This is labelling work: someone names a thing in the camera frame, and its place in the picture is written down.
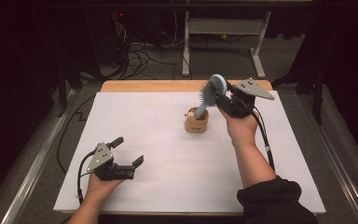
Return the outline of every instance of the small basket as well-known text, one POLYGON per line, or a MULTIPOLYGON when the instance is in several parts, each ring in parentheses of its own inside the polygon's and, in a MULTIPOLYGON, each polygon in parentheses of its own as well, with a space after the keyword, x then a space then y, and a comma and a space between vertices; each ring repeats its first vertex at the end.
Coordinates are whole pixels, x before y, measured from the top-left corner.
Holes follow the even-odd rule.
MULTIPOLYGON (((191 110, 196 111, 197 107, 193 107, 189 109, 187 113, 190 112, 191 110)), ((208 110, 205 110, 202 113, 200 119, 186 119, 185 122, 186 131, 188 131, 189 133, 205 133, 206 126, 208 124, 208 118, 209 118, 208 110)))

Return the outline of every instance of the white sheet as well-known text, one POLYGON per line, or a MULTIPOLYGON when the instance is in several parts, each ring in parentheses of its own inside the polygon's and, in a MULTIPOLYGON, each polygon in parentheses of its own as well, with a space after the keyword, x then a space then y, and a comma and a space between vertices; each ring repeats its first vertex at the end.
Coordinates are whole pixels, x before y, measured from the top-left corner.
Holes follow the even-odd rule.
MULTIPOLYGON (((301 204, 313 213, 324 205, 310 175, 276 91, 275 100, 256 98, 266 123, 276 172, 295 180, 302 188, 301 204)), ((75 211, 76 177, 80 161, 99 142, 123 136, 113 150, 115 162, 131 164, 141 155, 145 162, 133 180, 119 187, 103 207, 105 212, 130 213, 241 213, 237 190, 241 178, 226 122, 216 107, 205 133, 185 130, 185 112, 200 105, 198 92, 99 92, 89 114, 76 153, 54 206, 57 211, 75 211)), ((260 133, 256 142, 263 154, 260 133)), ((83 192, 88 177, 82 177, 83 192)))

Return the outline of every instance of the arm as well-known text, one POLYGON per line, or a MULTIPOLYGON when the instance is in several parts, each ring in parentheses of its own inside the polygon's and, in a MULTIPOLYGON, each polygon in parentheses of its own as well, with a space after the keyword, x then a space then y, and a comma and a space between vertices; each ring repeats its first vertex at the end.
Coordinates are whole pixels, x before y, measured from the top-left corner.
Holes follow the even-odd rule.
POLYGON ((112 191, 122 182, 123 180, 102 181, 97 175, 91 174, 84 201, 68 223, 98 223, 98 215, 103 204, 109 198, 112 191))
POLYGON ((243 119, 234 119, 221 108, 219 110, 227 121, 227 131, 235 148, 243 187, 248 188, 275 179, 275 172, 255 145, 255 118, 247 116, 243 119))

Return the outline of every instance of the blue brush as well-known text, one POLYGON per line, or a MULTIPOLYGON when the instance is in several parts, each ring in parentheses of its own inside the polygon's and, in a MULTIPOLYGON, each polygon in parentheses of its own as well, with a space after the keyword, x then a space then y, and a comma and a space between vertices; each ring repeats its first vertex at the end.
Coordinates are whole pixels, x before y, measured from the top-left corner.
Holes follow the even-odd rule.
POLYGON ((215 105, 216 91, 221 91, 223 94, 226 94, 227 92, 226 80, 218 74, 211 76, 211 78, 200 91, 201 105, 195 112, 196 119, 201 118, 206 107, 215 105))

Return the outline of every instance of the table leg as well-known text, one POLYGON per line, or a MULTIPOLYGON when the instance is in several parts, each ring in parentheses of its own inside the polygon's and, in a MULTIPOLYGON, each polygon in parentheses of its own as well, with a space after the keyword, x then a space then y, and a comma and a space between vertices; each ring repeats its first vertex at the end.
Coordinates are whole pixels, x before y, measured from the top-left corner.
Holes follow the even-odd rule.
POLYGON ((190 18, 190 12, 186 12, 185 18, 185 48, 183 50, 183 61, 182 61, 182 76, 188 77, 190 75, 190 48, 188 47, 188 41, 190 37, 188 20, 190 18))
POLYGON ((260 31, 258 33, 257 45, 255 48, 251 48, 251 56, 254 61, 255 71, 257 72, 257 76, 259 78, 266 78, 266 74, 264 73, 263 66, 261 65, 260 58, 258 56, 258 52, 260 51, 261 44, 263 43, 264 35, 266 34, 267 27, 269 26, 269 17, 271 16, 271 12, 266 12, 264 16, 263 23, 260 26, 260 31))

